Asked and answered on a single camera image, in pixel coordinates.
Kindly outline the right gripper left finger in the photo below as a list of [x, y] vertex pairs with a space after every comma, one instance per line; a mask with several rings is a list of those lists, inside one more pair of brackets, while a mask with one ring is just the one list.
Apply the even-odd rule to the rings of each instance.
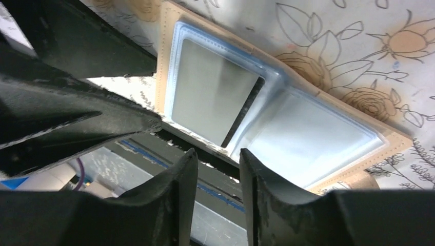
[[198, 165], [190, 149], [117, 198], [1, 191], [1, 245], [189, 245]]

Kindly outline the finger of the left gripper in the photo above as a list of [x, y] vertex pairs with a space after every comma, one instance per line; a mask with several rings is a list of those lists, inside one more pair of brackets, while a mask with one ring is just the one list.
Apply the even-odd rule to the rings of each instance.
[[44, 63], [77, 78], [151, 76], [154, 55], [80, 1], [2, 1]]
[[1, 45], [2, 177], [41, 172], [161, 126], [141, 105]]

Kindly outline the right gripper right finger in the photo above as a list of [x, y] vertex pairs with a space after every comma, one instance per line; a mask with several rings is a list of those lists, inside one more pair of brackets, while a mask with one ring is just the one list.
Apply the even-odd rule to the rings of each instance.
[[249, 245], [434, 245], [434, 191], [304, 190], [240, 152]]

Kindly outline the blue credit card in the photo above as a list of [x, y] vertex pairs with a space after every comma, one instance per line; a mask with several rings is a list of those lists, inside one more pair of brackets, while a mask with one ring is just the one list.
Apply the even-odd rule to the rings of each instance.
[[227, 147], [284, 78], [280, 69], [180, 20], [174, 26], [164, 114]]

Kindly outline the tan leather card holder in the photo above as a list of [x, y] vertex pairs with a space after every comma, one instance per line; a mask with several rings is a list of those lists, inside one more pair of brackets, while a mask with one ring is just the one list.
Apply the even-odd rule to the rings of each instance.
[[234, 161], [246, 148], [286, 180], [322, 194], [376, 187], [365, 170], [412, 144], [172, 1], [162, 3], [160, 24], [157, 111]]

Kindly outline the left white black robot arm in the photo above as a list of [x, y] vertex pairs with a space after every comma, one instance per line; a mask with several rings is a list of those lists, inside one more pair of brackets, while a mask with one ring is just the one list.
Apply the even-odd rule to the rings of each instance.
[[161, 118], [94, 83], [151, 75], [156, 58], [80, 1], [1, 1], [26, 42], [1, 29], [1, 179], [17, 190], [57, 191], [81, 156], [155, 132]]

